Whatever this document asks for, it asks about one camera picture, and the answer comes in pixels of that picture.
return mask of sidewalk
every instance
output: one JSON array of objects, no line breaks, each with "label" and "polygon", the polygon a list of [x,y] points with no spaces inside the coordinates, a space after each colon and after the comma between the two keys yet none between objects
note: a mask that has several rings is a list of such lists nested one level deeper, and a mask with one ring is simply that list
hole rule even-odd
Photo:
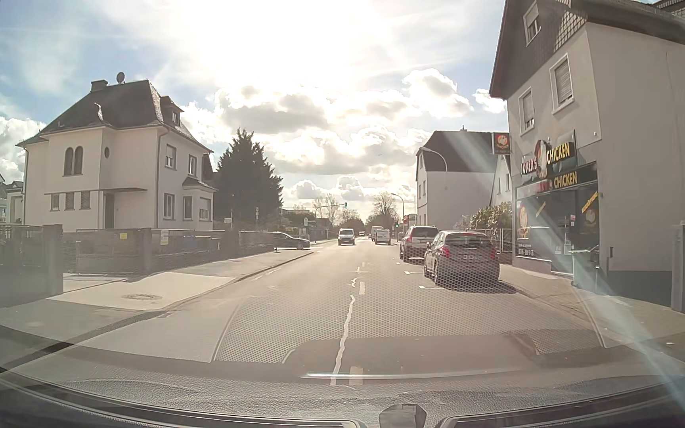
[{"label": "sidewalk", "polygon": [[569,279],[501,266],[501,280],[537,302],[590,323],[622,344],[647,340],[677,348],[685,338],[685,314],[634,298],[604,296],[570,284]]},{"label": "sidewalk", "polygon": [[15,330],[15,334],[22,332],[48,340],[78,343],[159,316],[168,308],[213,289],[312,253],[312,250],[279,250],[137,278],[71,276],[65,280],[71,291],[0,308],[0,326]]}]

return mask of arched window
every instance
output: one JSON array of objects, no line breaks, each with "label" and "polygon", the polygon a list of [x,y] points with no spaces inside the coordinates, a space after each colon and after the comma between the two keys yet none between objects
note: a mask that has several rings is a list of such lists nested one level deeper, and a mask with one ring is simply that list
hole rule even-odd
[{"label": "arched window", "polygon": [[73,148],[65,150],[65,164],[62,166],[62,175],[73,175]]},{"label": "arched window", "polygon": [[84,148],[78,146],[75,148],[75,155],[73,158],[73,175],[81,174],[84,169]]}]

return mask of parked car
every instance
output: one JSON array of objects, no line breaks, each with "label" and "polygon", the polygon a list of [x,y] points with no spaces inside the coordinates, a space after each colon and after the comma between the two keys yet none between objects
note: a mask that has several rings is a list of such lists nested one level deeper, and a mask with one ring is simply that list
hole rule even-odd
[{"label": "parked car", "polygon": [[302,250],[303,248],[310,248],[310,241],[303,238],[293,238],[284,232],[275,231],[274,246],[277,248],[296,248]]},{"label": "parked car", "polygon": [[390,229],[377,229],[375,232],[375,245],[380,243],[392,245],[390,242]]},{"label": "parked car", "polygon": [[484,233],[440,231],[427,245],[424,273],[441,287],[495,285],[499,258]]},{"label": "parked car", "polygon": [[353,229],[340,229],[337,232],[337,244],[356,245],[356,235],[353,234]]},{"label": "parked car", "polygon": [[372,241],[375,240],[375,236],[376,236],[375,232],[380,230],[380,229],[383,229],[382,226],[372,226],[371,227],[371,235],[369,235],[369,238],[371,238]]},{"label": "parked car", "polygon": [[400,240],[400,259],[409,261],[411,258],[423,258],[427,244],[432,242],[437,234],[438,228],[434,226],[411,226]]}]

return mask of chimney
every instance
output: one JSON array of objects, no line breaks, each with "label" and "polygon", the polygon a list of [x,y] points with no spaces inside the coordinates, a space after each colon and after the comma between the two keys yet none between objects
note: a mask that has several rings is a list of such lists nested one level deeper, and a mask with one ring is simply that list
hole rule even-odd
[{"label": "chimney", "polygon": [[95,80],[91,83],[92,92],[101,91],[105,88],[107,88],[107,80]]}]

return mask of shop front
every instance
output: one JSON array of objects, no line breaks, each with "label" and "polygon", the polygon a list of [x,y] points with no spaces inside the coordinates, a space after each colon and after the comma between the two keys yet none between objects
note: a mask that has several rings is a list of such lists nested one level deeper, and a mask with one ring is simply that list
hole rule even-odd
[{"label": "shop front", "polygon": [[525,184],[515,192],[516,256],[573,273],[574,250],[599,245],[597,166],[578,166],[574,141],[551,147],[538,141],[522,159]]}]

